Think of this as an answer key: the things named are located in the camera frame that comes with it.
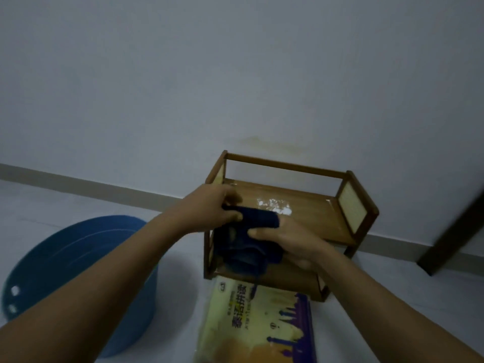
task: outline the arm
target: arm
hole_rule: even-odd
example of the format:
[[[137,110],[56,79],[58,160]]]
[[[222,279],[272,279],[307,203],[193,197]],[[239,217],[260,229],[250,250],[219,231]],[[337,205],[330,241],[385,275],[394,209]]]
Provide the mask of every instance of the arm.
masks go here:
[[[0,361],[94,361],[161,256],[182,236],[240,220],[228,185],[202,185],[0,329]]]
[[[315,270],[381,362],[465,361],[484,359],[460,340],[398,299],[350,259],[294,220],[280,227],[251,229],[255,239],[272,240],[288,258]]]

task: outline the left hand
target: left hand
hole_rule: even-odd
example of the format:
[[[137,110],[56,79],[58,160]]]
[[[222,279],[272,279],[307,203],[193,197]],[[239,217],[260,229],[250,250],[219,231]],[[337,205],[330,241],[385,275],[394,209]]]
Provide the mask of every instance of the left hand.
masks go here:
[[[177,217],[186,233],[204,232],[242,220],[235,210],[223,210],[223,204],[236,205],[242,198],[227,184],[203,184],[165,212]]]

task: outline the left arm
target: left arm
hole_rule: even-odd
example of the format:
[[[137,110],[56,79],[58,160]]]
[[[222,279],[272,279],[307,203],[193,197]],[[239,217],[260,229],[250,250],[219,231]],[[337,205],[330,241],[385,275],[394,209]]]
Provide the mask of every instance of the left arm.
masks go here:
[[[166,251],[190,232],[240,220],[228,185],[202,185],[0,329],[0,361],[92,362]]]

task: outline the white wall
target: white wall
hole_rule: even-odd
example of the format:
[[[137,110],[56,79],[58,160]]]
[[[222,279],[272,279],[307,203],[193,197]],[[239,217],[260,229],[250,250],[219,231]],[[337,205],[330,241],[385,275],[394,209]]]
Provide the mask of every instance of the white wall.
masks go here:
[[[482,187],[484,0],[0,6],[2,163],[176,196],[223,149],[352,169],[424,244]]]

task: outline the hand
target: hand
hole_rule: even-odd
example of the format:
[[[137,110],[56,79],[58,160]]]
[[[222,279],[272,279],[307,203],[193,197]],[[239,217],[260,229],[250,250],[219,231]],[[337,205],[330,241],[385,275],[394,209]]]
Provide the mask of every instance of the hand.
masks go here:
[[[287,215],[279,215],[279,228],[253,228],[247,233],[257,240],[276,242],[290,253],[288,259],[300,267],[303,266],[296,262],[298,259],[313,261],[319,249],[327,245],[326,241]]]
[[[165,212],[180,219],[186,233],[215,229],[242,220],[235,210],[223,210],[223,204],[236,205],[241,196],[227,184],[203,184]]]

